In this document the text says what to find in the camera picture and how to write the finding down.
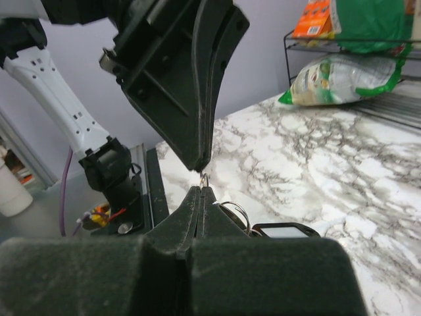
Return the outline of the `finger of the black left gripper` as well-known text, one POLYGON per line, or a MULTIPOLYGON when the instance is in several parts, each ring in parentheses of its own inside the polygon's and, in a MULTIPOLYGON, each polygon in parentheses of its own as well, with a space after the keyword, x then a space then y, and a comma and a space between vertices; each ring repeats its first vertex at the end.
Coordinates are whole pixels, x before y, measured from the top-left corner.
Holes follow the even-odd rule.
POLYGON ((127 98, 187 169, 203 170, 203 115, 197 83, 174 70, 161 77, 143 74, 143 78, 123 86, 127 98))
POLYGON ((202 165, 207 165, 211 159, 215 109, 225 70, 248 28, 249 21, 242 10, 235 4, 231 4, 222 25, 218 29, 216 43, 211 49, 206 91, 205 143, 201 158, 202 165))

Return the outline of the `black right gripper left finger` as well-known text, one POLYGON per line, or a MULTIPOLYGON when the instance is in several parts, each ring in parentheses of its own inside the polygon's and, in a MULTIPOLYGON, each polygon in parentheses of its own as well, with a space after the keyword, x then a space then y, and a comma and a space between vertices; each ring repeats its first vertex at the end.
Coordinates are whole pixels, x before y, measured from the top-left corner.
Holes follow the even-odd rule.
POLYGON ((147 235, 11 238, 1 244, 2 315, 192 315, 169 216, 147 235))

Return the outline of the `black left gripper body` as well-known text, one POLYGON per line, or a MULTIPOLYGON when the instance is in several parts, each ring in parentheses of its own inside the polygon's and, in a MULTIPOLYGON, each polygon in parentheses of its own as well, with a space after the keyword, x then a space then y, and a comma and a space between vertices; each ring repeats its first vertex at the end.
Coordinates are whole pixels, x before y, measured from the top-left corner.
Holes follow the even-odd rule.
POLYGON ((168 71, 201 76, 197 48, 202 1, 103 1, 107 18, 118 30, 114 47, 106 50, 101 68, 118 85, 127 86, 144 72, 161 77, 168 71))

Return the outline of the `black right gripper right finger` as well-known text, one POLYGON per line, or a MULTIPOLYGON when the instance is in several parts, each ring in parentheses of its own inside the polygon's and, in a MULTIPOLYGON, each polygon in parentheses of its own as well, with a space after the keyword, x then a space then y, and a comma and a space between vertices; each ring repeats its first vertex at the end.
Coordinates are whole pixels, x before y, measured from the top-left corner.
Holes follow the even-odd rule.
POLYGON ((195 238, 190 315, 367 315, 351 260, 321 237, 195 238))

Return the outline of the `red handled key organizer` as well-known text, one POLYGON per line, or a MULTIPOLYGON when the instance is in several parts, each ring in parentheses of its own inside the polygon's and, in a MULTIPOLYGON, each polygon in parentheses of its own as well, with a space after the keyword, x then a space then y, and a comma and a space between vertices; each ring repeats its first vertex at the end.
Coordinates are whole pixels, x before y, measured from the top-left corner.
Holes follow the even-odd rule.
POLYGON ((228 218, 235 223, 246 235, 251 234, 251 223, 246 210, 234 201, 214 202, 214 205, 219 206, 221 211, 228 216, 228 218))

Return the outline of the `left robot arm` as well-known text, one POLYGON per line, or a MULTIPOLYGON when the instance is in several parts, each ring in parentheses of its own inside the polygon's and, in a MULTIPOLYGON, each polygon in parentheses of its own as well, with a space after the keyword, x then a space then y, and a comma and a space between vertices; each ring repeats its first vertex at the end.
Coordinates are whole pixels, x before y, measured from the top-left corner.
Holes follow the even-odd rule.
POLYGON ((128 148, 102 127, 61 76, 42 21, 62 26, 107 19, 117 29, 100 67, 184 166, 211 160, 214 116, 225 69, 249 28, 233 1, 2 1, 1 68, 68 138, 90 187, 111 205, 110 226, 145 224, 130 179, 128 148))

